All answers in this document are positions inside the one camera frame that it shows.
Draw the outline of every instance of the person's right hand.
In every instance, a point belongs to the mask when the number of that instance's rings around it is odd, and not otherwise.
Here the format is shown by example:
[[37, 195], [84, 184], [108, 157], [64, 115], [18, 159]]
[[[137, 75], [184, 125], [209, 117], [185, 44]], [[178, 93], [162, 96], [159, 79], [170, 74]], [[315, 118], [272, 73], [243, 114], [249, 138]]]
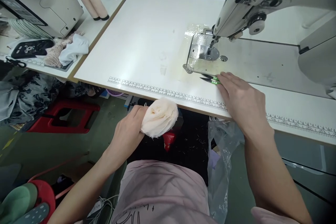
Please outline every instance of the person's right hand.
[[217, 75], [226, 108], [247, 137], [274, 132], [266, 119], [265, 94], [232, 73]]
[[118, 122], [113, 139], [104, 152], [105, 162], [119, 168], [137, 148], [144, 135], [140, 132], [147, 106], [135, 105], [131, 112]]

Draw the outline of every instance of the red stool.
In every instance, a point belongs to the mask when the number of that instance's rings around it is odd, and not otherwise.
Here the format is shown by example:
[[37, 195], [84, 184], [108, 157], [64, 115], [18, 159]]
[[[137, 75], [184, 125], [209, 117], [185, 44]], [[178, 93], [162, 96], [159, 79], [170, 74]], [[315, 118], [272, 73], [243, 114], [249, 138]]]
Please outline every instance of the red stool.
[[[81, 122], [76, 127], [55, 126], [58, 122], [62, 122], [57, 117], [58, 112], [63, 108], [85, 110]], [[27, 132], [40, 132], [40, 133], [77, 133], [86, 134], [90, 129], [85, 128], [94, 111], [99, 111], [100, 106], [97, 104], [90, 104], [85, 102], [79, 102], [73, 99], [56, 100], [45, 111], [36, 123]]]
[[83, 156], [88, 155], [89, 152], [84, 153], [83, 155], [79, 155], [77, 157], [74, 157], [72, 159], [69, 159], [59, 165], [56, 165], [52, 168], [49, 168], [48, 170], [45, 170], [41, 173], [36, 174], [35, 176], [33, 176], [31, 179], [28, 180], [28, 183], [33, 183], [36, 188], [37, 188], [37, 200], [35, 202], [34, 207], [37, 207], [38, 205], [40, 205], [41, 203], [47, 203], [49, 205], [49, 213], [47, 215], [47, 217], [41, 222], [42, 224], [47, 224], [48, 220], [50, 219], [50, 217], [52, 216], [52, 214], [55, 212], [56, 209], [56, 200], [60, 197], [62, 197], [64, 194], [66, 194], [67, 192], [69, 192], [76, 183], [74, 183], [73, 185], [69, 186], [67, 189], [65, 189], [63, 192], [60, 192], [59, 194], [57, 194], [55, 196], [54, 191], [51, 187], [51, 185], [49, 185], [47, 182], [43, 181], [43, 180], [37, 180], [36, 178], [48, 173], [62, 165], [65, 165], [69, 162], [72, 162], [74, 160], [80, 159]]

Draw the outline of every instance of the pink clothing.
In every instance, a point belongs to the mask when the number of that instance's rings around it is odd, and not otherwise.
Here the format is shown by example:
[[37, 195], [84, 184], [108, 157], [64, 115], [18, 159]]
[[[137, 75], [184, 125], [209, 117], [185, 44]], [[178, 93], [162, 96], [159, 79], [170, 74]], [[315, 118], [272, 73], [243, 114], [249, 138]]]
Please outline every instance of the pink clothing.
[[[253, 208], [252, 214], [261, 224], [270, 223], [263, 222], [265, 216], [277, 223], [295, 223], [261, 208]], [[208, 190], [199, 174], [175, 164], [139, 160], [127, 165], [112, 223], [216, 224], [216, 221], [209, 216]]]

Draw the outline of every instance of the ruler scale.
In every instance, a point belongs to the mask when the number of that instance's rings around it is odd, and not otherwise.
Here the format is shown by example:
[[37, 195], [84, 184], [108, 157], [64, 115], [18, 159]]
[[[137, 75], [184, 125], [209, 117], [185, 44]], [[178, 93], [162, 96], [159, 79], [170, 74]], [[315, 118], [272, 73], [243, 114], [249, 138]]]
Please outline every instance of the ruler scale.
[[[174, 90], [164, 89], [164, 88], [157, 87], [157, 86], [146, 85], [143, 83], [129, 81], [129, 80], [115, 78], [115, 77], [110, 77], [107, 82], [115, 84], [115, 85], [123, 86], [123, 87], [129, 87], [135, 90], [142, 90], [144, 92], [152, 93], [152, 94], [155, 93], [155, 94], [162, 95], [162, 96], [165, 96], [171, 99], [186, 101], [188, 103], [193, 103], [193, 104], [201, 105], [204, 107], [214, 108], [220, 111], [227, 112], [225, 104], [222, 101], [205, 99], [199, 96], [192, 96], [186, 93], [176, 92]], [[301, 130], [304, 132], [309, 132], [312, 134], [322, 135], [328, 138], [336, 139], [336, 129], [334, 128], [312, 124], [309, 122], [296, 120], [293, 118], [287, 118], [287, 117], [283, 117], [280, 115], [269, 114], [269, 113], [266, 114], [266, 118], [268, 122], [271, 124], [277, 124], [277, 125]]]
[[[0, 52], [0, 56], [2, 56], [4, 60], [6, 60], [6, 56], [9, 56], [9, 55]], [[23, 59], [17, 59], [17, 60], [44, 67], [43, 60], [38, 59], [38, 58], [27, 58], [27, 59], [23, 58]]]

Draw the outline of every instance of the cable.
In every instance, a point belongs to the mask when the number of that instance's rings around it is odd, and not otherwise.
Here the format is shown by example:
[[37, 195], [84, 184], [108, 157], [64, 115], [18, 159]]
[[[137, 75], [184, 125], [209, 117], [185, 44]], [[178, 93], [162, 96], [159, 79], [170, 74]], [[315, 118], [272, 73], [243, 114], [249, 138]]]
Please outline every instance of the cable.
[[35, 24], [25, 19], [8, 19], [9, 25], [26, 39], [51, 39], [52, 37]]
[[306, 168], [309, 168], [309, 169], [312, 169], [312, 170], [315, 170], [315, 171], [318, 171], [318, 172], [321, 172], [321, 173], [324, 173], [324, 174], [328, 174], [328, 175], [330, 175], [330, 176], [334, 176], [334, 177], [336, 177], [336, 175], [335, 174], [332, 174], [332, 173], [328, 173], [328, 172], [324, 172], [324, 171], [321, 171], [321, 170], [318, 170], [318, 169], [315, 169], [315, 168], [312, 168], [312, 167], [309, 167], [309, 166], [306, 166], [306, 165], [303, 165], [303, 164], [300, 164], [300, 163], [295, 163], [295, 162], [293, 162], [293, 161], [290, 161], [290, 160], [288, 160], [288, 159], [286, 159], [286, 158], [282, 158], [283, 160], [286, 160], [286, 161], [288, 161], [288, 162], [291, 162], [291, 163], [293, 163], [293, 164], [297, 164], [297, 165], [300, 165], [300, 166], [303, 166], [303, 167], [306, 167]]
[[311, 194], [315, 195], [316, 197], [318, 197], [320, 200], [323, 200], [325, 203], [328, 203], [330, 206], [332, 206], [333, 208], [335, 207], [335, 204], [333, 204], [332, 202], [330, 202], [329, 200], [323, 198], [321, 195], [317, 194], [316, 192], [314, 192], [313, 190], [310, 190], [308, 187], [302, 185], [301, 183], [297, 182], [296, 180], [294, 180], [294, 183], [301, 186], [303, 189], [307, 190], [308, 192], [310, 192]]
[[101, 202], [102, 203], [101, 209], [99, 209], [98, 213], [94, 217], [92, 217], [92, 218], [88, 218], [87, 217], [86, 218], [88, 221], [90, 220], [89, 224], [92, 224], [94, 221], [98, 220], [98, 218], [100, 217], [100, 214], [101, 214], [103, 208], [106, 207], [107, 205], [110, 206], [110, 208], [111, 208], [110, 213], [109, 213], [109, 217], [108, 217], [108, 222], [107, 222], [107, 223], [110, 223], [111, 218], [112, 218], [112, 214], [113, 214], [113, 211], [114, 211], [114, 207], [113, 207], [113, 204], [110, 201], [110, 199], [112, 199], [114, 197], [117, 197], [117, 196], [119, 196], [119, 194], [114, 195], [114, 196], [112, 196], [110, 198], [107, 198], [107, 199], [102, 198], [102, 197], [99, 196], [99, 199], [97, 200], [97, 202], [100, 201], [100, 200], [102, 200], [102, 202]]
[[117, 197], [117, 196], [119, 196], [119, 194], [117, 194], [117, 195], [114, 195], [114, 196], [112, 196], [112, 197], [110, 197], [110, 198], [108, 198], [108, 199], [104, 200], [103, 202], [105, 202], [105, 201], [107, 201], [107, 200], [110, 200], [110, 199], [112, 199], [112, 198], [114, 198], [114, 197]]

